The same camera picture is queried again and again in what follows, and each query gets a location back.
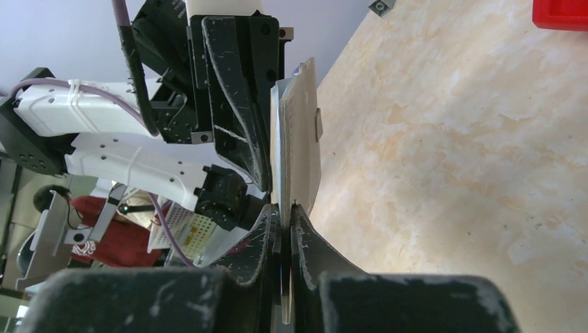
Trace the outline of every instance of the metal bracket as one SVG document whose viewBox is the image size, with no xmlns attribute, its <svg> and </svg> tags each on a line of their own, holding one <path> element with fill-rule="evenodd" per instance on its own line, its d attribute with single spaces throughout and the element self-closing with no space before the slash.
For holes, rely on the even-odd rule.
<svg viewBox="0 0 588 333">
<path fill-rule="evenodd" d="M 378 16 L 382 17 L 394 9 L 395 4 L 396 0 L 376 0 L 370 5 L 370 9 L 372 12 L 375 12 Z"/>
</svg>

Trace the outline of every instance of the marble tabletop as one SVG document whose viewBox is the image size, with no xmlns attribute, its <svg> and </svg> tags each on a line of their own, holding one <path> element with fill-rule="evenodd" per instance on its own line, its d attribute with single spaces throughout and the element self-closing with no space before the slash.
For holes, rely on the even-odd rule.
<svg viewBox="0 0 588 333">
<path fill-rule="evenodd" d="M 524 332 L 588 331 L 588 33 L 530 0 L 398 0 L 318 91 L 311 218 L 372 272 L 485 276 Z"/>
</svg>

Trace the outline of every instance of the beige marble surface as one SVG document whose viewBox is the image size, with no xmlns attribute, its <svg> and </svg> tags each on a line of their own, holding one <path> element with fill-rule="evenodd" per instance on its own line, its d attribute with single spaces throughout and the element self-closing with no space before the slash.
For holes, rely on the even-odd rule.
<svg viewBox="0 0 588 333">
<path fill-rule="evenodd" d="M 374 272 L 471 273 L 524 332 L 588 332 L 588 34 L 531 0 L 398 0 L 318 92 L 315 226 Z"/>
</svg>

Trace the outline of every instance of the red plastic container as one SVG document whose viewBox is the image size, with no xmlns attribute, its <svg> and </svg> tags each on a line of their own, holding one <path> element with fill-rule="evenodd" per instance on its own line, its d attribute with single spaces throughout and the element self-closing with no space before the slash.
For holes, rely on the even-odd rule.
<svg viewBox="0 0 588 333">
<path fill-rule="evenodd" d="M 533 0 L 533 23 L 543 29 L 588 31 L 588 0 Z"/>
</svg>

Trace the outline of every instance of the person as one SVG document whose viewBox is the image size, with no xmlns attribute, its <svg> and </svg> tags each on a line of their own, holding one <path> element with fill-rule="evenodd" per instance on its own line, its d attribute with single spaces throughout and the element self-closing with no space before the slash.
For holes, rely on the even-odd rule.
<svg viewBox="0 0 588 333">
<path fill-rule="evenodd" d="M 79 196 L 72 199 L 71 192 L 66 187 L 47 185 L 39 189 L 33 197 L 37 211 L 49 209 L 53 200 L 51 190 L 68 200 L 70 214 L 77 214 L 83 225 L 96 225 L 106 203 L 105 198 Z M 71 256 L 79 262 L 91 263 L 97 260 L 112 267 L 161 266 L 164 261 L 161 250 L 147 253 L 149 233 L 149 230 L 134 224 L 124 216 L 115 214 L 100 242 L 89 240 L 84 245 L 75 245 Z"/>
</svg>

